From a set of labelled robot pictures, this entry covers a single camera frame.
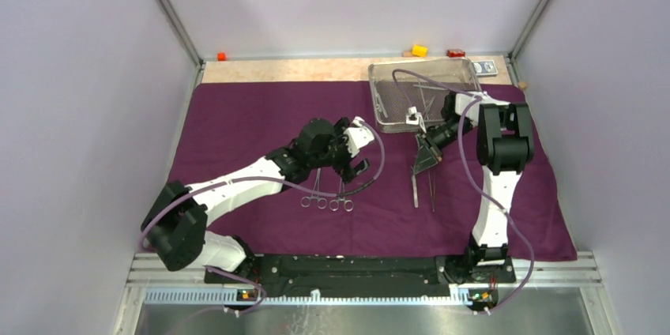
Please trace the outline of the steel curved tweezers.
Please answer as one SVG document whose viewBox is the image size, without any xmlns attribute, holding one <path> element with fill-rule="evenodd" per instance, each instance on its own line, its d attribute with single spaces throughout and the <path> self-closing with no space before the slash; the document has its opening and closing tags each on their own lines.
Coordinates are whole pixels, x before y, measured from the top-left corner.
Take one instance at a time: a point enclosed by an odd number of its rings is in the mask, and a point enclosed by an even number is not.
<svg viewBox="0 0 670 335">
<path fill-rule="evenodd" d="M 419 197 L 418 197 L 418 184 L 417 184 L 416 175 L 414 175 L 414 174 L 411 175 L 411 182 L 412 182 L 413 206 L 414 206 L 415 209 L 418 209 L 419 208 Z"/>
</svg>

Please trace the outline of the steel needle holder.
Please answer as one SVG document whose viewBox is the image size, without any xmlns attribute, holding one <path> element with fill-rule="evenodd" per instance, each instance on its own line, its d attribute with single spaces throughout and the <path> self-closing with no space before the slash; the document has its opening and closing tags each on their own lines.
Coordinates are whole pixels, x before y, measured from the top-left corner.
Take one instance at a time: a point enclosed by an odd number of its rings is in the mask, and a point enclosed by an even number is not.
<svg viewBox="0 0 670 335">
<path fill-rule="evenodd" d="M 433 171 L 428 172 L 428 183 L 429 183 L 429 194 L 430 194 L 430 205 L 431 211 L 435 212 L 435 189 L 436 189 L 436 179 L 435 173 Z"/>
</svg>

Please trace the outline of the steel hemostat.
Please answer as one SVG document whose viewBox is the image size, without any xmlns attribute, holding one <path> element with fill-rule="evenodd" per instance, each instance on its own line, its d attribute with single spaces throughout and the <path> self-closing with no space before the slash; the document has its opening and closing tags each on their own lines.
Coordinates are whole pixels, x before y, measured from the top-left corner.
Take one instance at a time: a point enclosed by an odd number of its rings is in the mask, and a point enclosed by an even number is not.
<svg viewBox="0 0 670 335">
<path fill-rule="evenodd" d="M 341 180 L 338 187 L 339 196 L 330 200 L 328 204 L 328 208 L 331 211 L 336 212 L 339 209 L 343 209 L 345 212 L 351 212 L 354 209 L 354 202 L 352 199 L 341 197 L 341 194 L 344 193 L 344 188 L 344 182 Z"/>
</svg>

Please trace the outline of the steel forceps clamp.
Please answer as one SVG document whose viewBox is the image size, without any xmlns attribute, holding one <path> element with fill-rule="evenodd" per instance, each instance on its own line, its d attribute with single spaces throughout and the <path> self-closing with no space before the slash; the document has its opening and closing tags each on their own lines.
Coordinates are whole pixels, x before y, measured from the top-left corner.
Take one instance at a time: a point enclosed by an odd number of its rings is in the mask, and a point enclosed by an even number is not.
<svg viewBox="0 0 670 335">
<path fill-rule="evenodd" d="M 322 169 L 319 168 L 316 170 L 316 175 L 314 178 L 314 185 L 312 190 L 314 193 L 309 193 L 307 196 L 301 198 L 300 204 L 304 208 L 314 206 L 318 209 L 325 209 L 328 205 L 326 198 L 322 197 L 319 192 L 321 191 L 321 174 Z"/>
</svg>

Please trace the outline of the metal mesh instrument tray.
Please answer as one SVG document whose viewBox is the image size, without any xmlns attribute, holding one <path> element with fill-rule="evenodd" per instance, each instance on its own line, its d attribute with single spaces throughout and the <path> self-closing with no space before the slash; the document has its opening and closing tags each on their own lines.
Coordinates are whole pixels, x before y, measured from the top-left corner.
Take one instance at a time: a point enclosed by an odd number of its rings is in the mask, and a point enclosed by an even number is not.
<svg viewBox="0 0 670 335">
<path fill-rule="evenodd" d="M 445 96 L 451 88 L 464 91 L 480 90 L 473 64 L 467 58 L 378 62 L 369 65 L 368 77 L 378 130 L 388 134 L 417 130 L 405 123 L 405 115 L 411 106 L 416 106 L 422 113 L 426 126 L 433 126 L 442 122 L 441 110 Z M 423 113 L 420 92 L 413 85 L 442 87 L 449 92 L 436 92 L 435 102 L 429 116 L 426 117 Z M 375 91 L 382 97 L 387 119 L 376 110 Z"/>
</svg>

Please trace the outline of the blue playing card deck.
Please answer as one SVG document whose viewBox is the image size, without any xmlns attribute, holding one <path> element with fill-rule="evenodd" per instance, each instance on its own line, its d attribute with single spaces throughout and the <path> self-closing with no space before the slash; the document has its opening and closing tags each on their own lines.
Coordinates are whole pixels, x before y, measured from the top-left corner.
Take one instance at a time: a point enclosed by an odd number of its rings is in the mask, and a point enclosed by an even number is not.
<svg viewBox="0 0 670 335">
<path fill-rule="evenodd" d="M 495 77 L 499 70 L 494 60 L 472 61 L 477 77 Z"/>
</svg>

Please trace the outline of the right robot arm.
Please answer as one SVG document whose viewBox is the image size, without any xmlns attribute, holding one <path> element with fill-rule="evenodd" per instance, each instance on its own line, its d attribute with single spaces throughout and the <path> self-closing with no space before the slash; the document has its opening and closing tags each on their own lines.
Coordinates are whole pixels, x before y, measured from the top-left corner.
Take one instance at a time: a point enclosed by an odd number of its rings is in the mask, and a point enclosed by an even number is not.
<svg viewBox="0 0 670 335">
<path fill-rule="evenodd" d="M 448 92 L 443 122 L 416 133 L 417 155 L 412 173 L 438 165 L 443 149 L 454 142 L 465 151 L 463 137 L 476 130 L 476 157 L 483 183 L 480 211 L 463 255 L 465 275 L 484 281 L 508 259 L 507 227 L 517 184 L 534 157 L 533 121 L 526 103 L 497 100 L 486 92 Z"/>
</svg>

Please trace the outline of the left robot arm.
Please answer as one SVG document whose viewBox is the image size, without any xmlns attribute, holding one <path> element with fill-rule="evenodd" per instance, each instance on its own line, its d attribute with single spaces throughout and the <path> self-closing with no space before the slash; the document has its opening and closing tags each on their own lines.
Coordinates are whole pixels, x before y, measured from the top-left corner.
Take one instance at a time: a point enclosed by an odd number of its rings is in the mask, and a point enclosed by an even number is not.
<svg viewBox="0 0 670 335">
<path fill-rule="evenodd" d="M 244 282 L 253 273 L 252 252 L 239 237 L 218 235 L 210 225 L 259 198 L 301 189 L 312 171 L 332 168 L 350 183 L 369 168 L 368 160 L 354 159 L 374 142 L 379 135 L 360 117 L 312 119 L 287 145 L 237 171 L 190 185 L 166 183 L 141 223 L 140 244 L 170 272 L 214 267 Z"/>
</svg>

